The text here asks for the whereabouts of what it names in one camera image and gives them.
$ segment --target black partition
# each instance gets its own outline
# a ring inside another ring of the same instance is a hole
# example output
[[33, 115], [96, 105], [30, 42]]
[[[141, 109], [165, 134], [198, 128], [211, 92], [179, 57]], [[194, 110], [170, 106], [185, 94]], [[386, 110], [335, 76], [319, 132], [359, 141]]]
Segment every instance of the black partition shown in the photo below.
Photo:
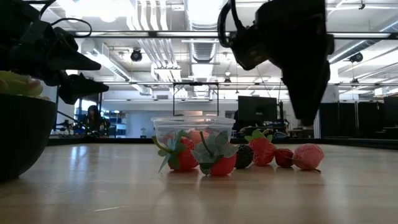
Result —
[[360, 138], [379, 138], [384, 127], [383, 107], [380, 102], [358, 103], [358, 134]]
[[321, 138], [338, 135], [338, 103], [321, 103], [319, 106]]
[[355, 115], [356, 103], [338, 103], [338, 136], [353, 138], [358, 135]]

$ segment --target wooden table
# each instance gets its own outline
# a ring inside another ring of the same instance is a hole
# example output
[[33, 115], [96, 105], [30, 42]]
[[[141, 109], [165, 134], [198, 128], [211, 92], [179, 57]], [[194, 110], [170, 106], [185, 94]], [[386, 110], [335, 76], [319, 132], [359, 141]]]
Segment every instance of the wooden table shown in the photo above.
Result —
[[214, 178], [158, 174], [153, 145], [48, 147], [0, 184], [0, 223], [398, 223], [398, 151], [322, 148], [321, 174], [273, 162]]

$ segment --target black monitor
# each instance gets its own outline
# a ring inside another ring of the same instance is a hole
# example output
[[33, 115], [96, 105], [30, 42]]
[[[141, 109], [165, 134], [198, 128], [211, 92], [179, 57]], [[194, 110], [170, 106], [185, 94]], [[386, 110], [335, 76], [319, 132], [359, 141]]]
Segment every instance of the black monitor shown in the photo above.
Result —
[[398, 121], [398, 97], [384, 97], [384, 119]]
[[277, 107], [276, 98], [238, 96], [238, 116], [242, 121], [277, 121]]

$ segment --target strawberry stem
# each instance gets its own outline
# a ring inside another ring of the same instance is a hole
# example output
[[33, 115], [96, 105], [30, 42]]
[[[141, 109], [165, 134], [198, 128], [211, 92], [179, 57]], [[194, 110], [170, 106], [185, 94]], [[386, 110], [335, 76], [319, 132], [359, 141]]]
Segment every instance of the strawberry stem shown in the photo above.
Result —
[[158, 141], [157, 141], [157, 138], [156, 138], [156, 136], [153, 136], [152, 137], [152, 140], [153, 140], [153, 142], [155, 143], [155, 145], [159, 148], [159, 149], [161, 149], [161, 150], [163, 150], [163, 151], [165, 151], [165, 152], [167, 152], [167, 153], [173, 153], [173, 151], [171, 151], [170, 149], [167, 149], [167, 148], [165, 148], [165, 147], [163, 147]]
[[205, 137], [203, 136], [203, 131], [200, 131], [200, 138], [201, 141], [203, 143], [203, 146], [205, 147], [206, 151], [209, 153], [209, 155], [214, 156], [214, 153], [210, 151], [210, 149], [207, 147], [206, 141], [205, 141]]

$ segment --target woman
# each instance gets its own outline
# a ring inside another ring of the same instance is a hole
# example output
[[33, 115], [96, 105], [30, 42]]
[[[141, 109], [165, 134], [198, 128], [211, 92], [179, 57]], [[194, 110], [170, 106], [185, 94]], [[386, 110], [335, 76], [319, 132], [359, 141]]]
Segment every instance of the woman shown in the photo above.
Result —
[[92, 131], [99, 131], [101, 123], [101, 115], [97, 106], [90, 106], [87, 110], [87, 115], [83, 120], [83, 124], [88, 126]]

